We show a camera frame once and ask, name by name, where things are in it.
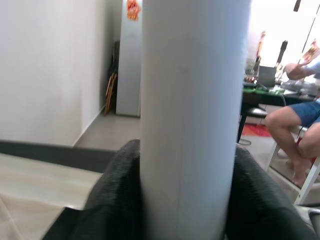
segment white plastic chair leg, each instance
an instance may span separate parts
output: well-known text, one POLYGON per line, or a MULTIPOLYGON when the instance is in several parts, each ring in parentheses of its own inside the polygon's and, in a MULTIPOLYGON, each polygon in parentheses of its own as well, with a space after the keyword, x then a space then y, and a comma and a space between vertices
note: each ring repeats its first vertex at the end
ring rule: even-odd
POLYGON ((318 175, 320 172, 320 156, 318 156, 314 162, 314 164, 311 167, 311 170, 308 174, 308 177, 306 178, 301 191, 299 192, 298 197, 296 198, 294 204, 302 204, 310 192, 311 188, 313 187, 313 184, 315 183, 318 175))
POLYGON ((272 146, 272 149, 271 149, 271 152, 270 152, 270 155, 268 157, 268 160, 266 162, 266 166, 265 166, 265 171, 268 171, 269 167, 270 167, 270 164, 271 162, 275 159, 275 157, 278 155, 278 152, 280 150, 280 146, 277 144, 277 142, 275 141, 273 146, 272 146))

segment black table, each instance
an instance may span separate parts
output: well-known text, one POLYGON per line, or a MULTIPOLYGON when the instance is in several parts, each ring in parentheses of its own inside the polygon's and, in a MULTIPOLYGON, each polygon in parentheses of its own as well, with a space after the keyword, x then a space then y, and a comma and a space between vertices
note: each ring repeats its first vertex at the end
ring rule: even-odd
POLYGON ((241 120, 238 128, 237 143, 241 138, 249 109, 258 108, 259 104, 284 107, 292 104, 312 102, 314 100, 313 97, 301 97, 299 93, 281 96, 262 91, 249 91, 249 89, 243 89, 242 93, 241 120))

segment baseboard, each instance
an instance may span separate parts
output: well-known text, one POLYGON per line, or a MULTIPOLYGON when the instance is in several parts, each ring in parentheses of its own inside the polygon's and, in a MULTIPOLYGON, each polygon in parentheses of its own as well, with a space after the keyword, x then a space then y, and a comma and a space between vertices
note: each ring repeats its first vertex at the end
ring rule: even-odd
POLYGON ((99 114, 105 109, 106 105, 103 105, 102 108, 99 110, 99 112, 97 113, 97 115, 88 123, 88 125, 82 130, 82 132, 80 133, 80 135, 75 139, 75 141, 73 142, 72 146, 74 147, 80 140, 80 138, 83 136, 83 134, 87 131, 87 129, 90 127, 90 125, 94 122, 94 120, 99 116, 99 114))

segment red rug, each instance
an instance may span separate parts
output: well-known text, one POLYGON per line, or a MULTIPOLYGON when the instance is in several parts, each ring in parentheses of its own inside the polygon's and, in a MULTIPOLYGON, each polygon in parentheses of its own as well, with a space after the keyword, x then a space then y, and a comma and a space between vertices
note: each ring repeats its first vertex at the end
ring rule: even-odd
POLYGON ((254 124, 246 124, 244 125, 243 136, 260 136, 260 137, 271 137, 266 126, 263 125, 254 125, 254 124))

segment white chair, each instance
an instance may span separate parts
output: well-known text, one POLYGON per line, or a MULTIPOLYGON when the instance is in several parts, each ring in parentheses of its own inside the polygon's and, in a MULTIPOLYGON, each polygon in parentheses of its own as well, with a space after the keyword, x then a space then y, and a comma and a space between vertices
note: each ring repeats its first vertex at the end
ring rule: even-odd
MULTIPOLYGON (((308 130, 308 128, 306 128, 306 127, 296 126, 291 130, 291 132, 293 134, 296 134, 299 137, 303 138, 307 130, 308 130)), ((319 175, 319 172, 320 172, 320 156, 318 156, 316 158, 314 164, 312 165, 302 188, 299 188, 298 186, 294 185, 293 182, 291 182, 286 177, 281 175, 278 171, 276 171, 275 169, 272 168, 271 163, 278 156, 279 150, 280 150, 280 147, 275 142, 272 147, 270 156, 268 158, 265 170, 273 172, 278 177, 280 177, 282 180, 284 180, 288 185, 290 185, 292 188, 297 190, 299 194, 298 194, 298 197, 296 198, 294 204, 296 204, 296 205, 302 204, 306 200, 306 197, 311 189, 320 188, 320 183, 315 183, 315 181, 319 175)))

